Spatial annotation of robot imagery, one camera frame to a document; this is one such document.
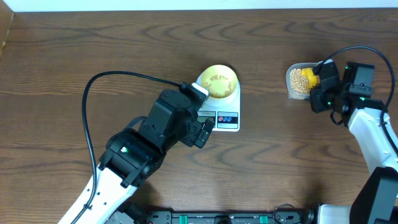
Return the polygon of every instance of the digital kitchen scale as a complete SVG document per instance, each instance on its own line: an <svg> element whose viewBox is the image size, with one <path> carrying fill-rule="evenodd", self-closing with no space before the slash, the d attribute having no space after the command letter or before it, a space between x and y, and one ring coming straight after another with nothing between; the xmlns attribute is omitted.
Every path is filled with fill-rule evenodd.
<svg viewBox="0 0 398 224"><path fill-rule="evenodd" d="M197 84L201 85L201 74ZM235 91L226 98L209 97L198 111L198 121L213 118L213 131L239 131L241 127L241 85L238 80Z"/></svg>

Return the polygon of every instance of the wooden table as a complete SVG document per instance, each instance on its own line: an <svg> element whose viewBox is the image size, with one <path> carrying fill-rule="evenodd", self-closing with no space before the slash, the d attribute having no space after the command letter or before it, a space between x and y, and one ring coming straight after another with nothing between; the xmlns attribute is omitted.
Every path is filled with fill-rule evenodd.
<svg viewBox="0 0 398 224"><path fill-rule="evenodd" d="M290 100L286 70L349 45L383 51L398 71L398 10L17 13L0 62L0 222L55 223L91 176L81 123L87 81L127 70L193 82L228 63L242 87L241 130L203 149L178 143L131 201L174 210L271 210L282 203L349 205L368 179L360 148L329 113ZM390 78L377 55L336 58L376 66L374 98ZM130 119L147 115L160 83L104 77L88 98L99 158ZM390 107L397 127L396 97Z"/></svg>

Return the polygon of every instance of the black cable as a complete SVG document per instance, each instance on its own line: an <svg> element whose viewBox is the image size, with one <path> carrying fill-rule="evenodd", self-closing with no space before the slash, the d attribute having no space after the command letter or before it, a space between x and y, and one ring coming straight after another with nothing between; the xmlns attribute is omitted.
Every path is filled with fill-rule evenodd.
<svg viewBox="0 0 398 224"><path fill-rule="evenodd" d="M83 118L83 127L84 127L85 134L86 134L86 141L87 141L87 145L88 145L88 150L90 152L91 166L92 166L92 169L93 169L93 189L91 191L90 198L88 199L87 203L83 206L83 208L79 212L79 214L76 216L76 218L72 221L72 224L76 223L78 221L78 219L87 210L87 208L91 207L90 204L92 203L92 201L94 199L94 196L95 196L95 193L96 193L96 189L97 189L97 169L96 169L96 162L95 162L95 155L94 155L93 145L91 143L91 138L90 138L90 132L88 131L86 102L87 102L88 90L90 89L90 86L93 84L93 82L97 78L103 77L105 75L132 75L132 76L135 76L135 77L146 78L146 79L149 79L149 80L153 80L153 81L157 81L157 82L166 83L166 84L174 85L174 86L177 86L177 87L181 87L180 84L175 83L175 82L171 82L171 81L167 81L167 80L163 80L163 79L159 79L159 78L155 78L155 77L150 77L150 76L147 76L147 75L142 75L142 74L135 73L135 72L124 72L124 71L102 72L102 73L99 73L99 74L95 75L93 78L91 78L88 81L88 83L86 85L86 88L85 88L85 91L83 93L83 99L81 101L81 116Z"/></svg>
<svg viewBox="0 0 398 224"><path fill-rule="evenodd" d="M290 207L294 208L293 205L287 204L287 203L286 203L286 204L279 205L279 206L274 210L274 213L272 214L272 217L273 217L273 219L274 219L275 222L277 222L277 223L279 223L279 224L283 224L283 223L281 223L281 222L275 217L275 214L276 214L276 212L277 212L280 208L286 207L286 206L290 206ZM301 221L302 221L302 217L301 217L301 215L300 215L300 221L298 221L297 223L294 223L294 224L299 224L299 223L301 223Z"/></svg>
<svg viewBox="0 0 398 224"><path fill-rule="evenodd" d="M317 66L315 67L315 73L318 74L318 73L320 72L320 70L322 69L323 64L324 64L327 60L333 58L336 54L341 53L341 52L346 51L346 50L352 50L352 49L366 49L366 50L373 51L374 53L378 54L378 56L380 56L380 57L384 60L384 62L385 62L385 63L387 64L387 66L388 66L388 69L390 70L390 75L391 75L391 91L390 91L390 94L389 94L388 99L387 99L387 101L386 101L386 104L384 105L384 108L383 108L383 110L381 111L381 114L380 114L380 125L381 125L381 128L383 129L383 132L384 132L384 134L386 135L386 138L387 138L387 140L389 141L389 143L390 143L392 149L393 149L393 150L395 151L395 153L398 155L398 148L397 148L397 146L395 145L395 143L393 142L393 140L392 140L390 134L388 133L388 130L387 130L387 128L386 128L386 122L384 122L384 114L386 113L386 111L387 111L387 109L388 109L388 106L390 105L392 96L393 96L393 94L394 94L394 88L395 88L395 86L396 86L396 78L395 78L395 75L394 75L394 70L392 69L392 65L391 65L390 61L388 61L388 59L387 59L386 56L384 56L380 51L378 51L378 50L376 50L376 49L374 49L374 48L372 48L372 47L368 47L368 46L352 46L352 47L345 47L345 48L340 49L340 50L336 51L335 53L329 55L329 57L328 57L326 60L324 60L323 62L321 62L319 65L317 65Z"/></svg>

